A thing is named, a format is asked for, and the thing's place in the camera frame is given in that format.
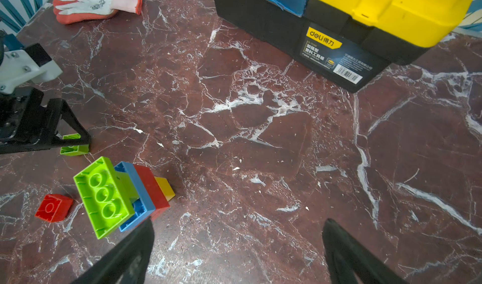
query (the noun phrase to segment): red lego brick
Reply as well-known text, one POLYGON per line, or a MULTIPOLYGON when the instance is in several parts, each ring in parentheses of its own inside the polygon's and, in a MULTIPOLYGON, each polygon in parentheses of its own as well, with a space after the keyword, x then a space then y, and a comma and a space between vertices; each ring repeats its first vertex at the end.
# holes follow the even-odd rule
POLYGON ((137 174, 141 178, 144 187, 146 187, 146 190, 148 191, 149 196, 156 207, 156 210, 151 214, 151 219, 155 220, 160 214, 171 206, 167 202, 167 199, 160 189, 154 174, 152 174, 152 171, 150 171, 148 167, 144 166, 134 165, 134 167, 136 168, 137 174))
POLYGON ((48 222, 63 221, 74 200, 60 194, 45 195, 35 217, 48 222))

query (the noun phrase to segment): glove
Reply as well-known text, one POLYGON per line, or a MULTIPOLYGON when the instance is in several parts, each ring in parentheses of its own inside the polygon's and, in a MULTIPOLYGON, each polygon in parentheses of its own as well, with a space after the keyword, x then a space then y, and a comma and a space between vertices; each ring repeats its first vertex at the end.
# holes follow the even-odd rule
POLYGON ((89 19, 107 19, 118 10, 141 14, 142 0, 53 0, 57 21, 67 25, 89 19))

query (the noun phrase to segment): yellow lego brick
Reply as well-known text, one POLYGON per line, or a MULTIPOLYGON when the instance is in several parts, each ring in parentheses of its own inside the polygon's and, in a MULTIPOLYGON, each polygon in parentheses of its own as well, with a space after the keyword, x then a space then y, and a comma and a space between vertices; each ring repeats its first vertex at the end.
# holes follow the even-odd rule
POLYGON ((176 194, 174 194, 174 191, 171 188, 171 185, 167 181, 167 179, 163 178, 156 178, 157 184, 159 185, 159 188, 161 189, 162 193, 166 197, 167 201, 170 201, 176 194))

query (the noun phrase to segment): deli logo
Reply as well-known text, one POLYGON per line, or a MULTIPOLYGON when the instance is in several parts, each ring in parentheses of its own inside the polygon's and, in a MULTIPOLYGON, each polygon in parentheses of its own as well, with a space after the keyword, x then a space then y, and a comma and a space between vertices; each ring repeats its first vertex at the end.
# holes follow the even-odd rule
POLYGON ((322 45, 329 47, 330 49, 339 49, 342 43, 334 38, 331 38, 327 34, 323 34, 320 31, 308 27, 308 32, 306 32, 306 36, 310 37, 312 40, 321 43, 322 45))

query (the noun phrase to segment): stacked lego bricks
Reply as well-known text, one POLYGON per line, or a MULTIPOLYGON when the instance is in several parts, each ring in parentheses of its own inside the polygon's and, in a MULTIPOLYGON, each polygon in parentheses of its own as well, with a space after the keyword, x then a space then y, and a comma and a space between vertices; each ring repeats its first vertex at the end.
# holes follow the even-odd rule
POLYGON ((134 229, 169 208, 174 192, 167 179, 148 167, 121 161, 116 166, 100 157, 74 176, 85 210, 98 239, 119 228, 134 229))

